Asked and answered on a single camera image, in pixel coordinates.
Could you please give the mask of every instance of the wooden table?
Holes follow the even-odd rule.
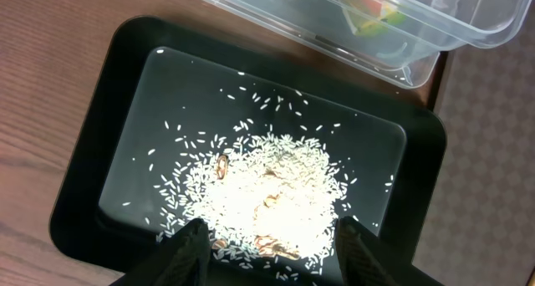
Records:
[[[127,18],[153,14],[250,49],[404,91],[199,0],[0,0],[0,284],[107,285],[121,273],[63,256],[48,220],[110,39]]]

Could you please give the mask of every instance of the tray rim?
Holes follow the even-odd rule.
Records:
[[[111,40],[50,218],[50,237],[60,252],[124,272],[156,247],[150,232],[138,228],[134,228],[136,233],[120,232],[128,227],[107,218],[98,204],[146,57],[159,47],[202,57],[397,124],[405,132],[406,147],[379,239],[401,260],[412,261],[446,149],[446,132],[436,115],[311,68],[146,16],[122,23]]]

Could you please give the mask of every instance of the rectangular tray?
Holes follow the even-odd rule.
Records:
[[[272,103],[260,110],[253,93]],[[278,96],[284,101],[275,111]],[[431,112],[157,18],[134,18],[112,40],[53,211],[53,242],[72,258],[128,271],[154,250],[162,229],[158,213],[166,204],[152,185],[162,184],[161,176],[171,179],[175,161],[186,151],[174,139],[195,140],[203,130],[207,139],[227,136],[231,146],[239,135],[232,127],[246,118],[255,124],[245,133],[265,135],[272,125],[275,135],[326,143],[349,179],[358,178],[347,200],[335,204],[336,212],[356,215],[402,260],[411,261],[446,146]],[[318,125],[323,128],[316,131]],[[197,143],[198,150],[211,150],[208,143]],[[386,186],[391,176],[394,185]],[[346,202],[353,207],[343,212]],[[255,268],[262,268],[263,261],[257,262]],[[321,277],[310,277],[303,262],[282,258],[278,266],[285,265],[301,273],[305,284],[341,284],[335,256],[325,259]],[[268,271],[246,273],[212,260],[209,280],[217,277],[221,284],[232,276],[259,283],[261,277],[270,284],[276,271],[273,262]]]

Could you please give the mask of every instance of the transparent bin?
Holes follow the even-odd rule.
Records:
[[[491,48],[531,0],[204,0],[402,88],[423,85],[440,51]]]

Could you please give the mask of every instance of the patterned floor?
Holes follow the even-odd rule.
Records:
[[[524,286],[535,267],[535,9],[497,49],[452,53],[448,148],[414,265],[446,286]]]

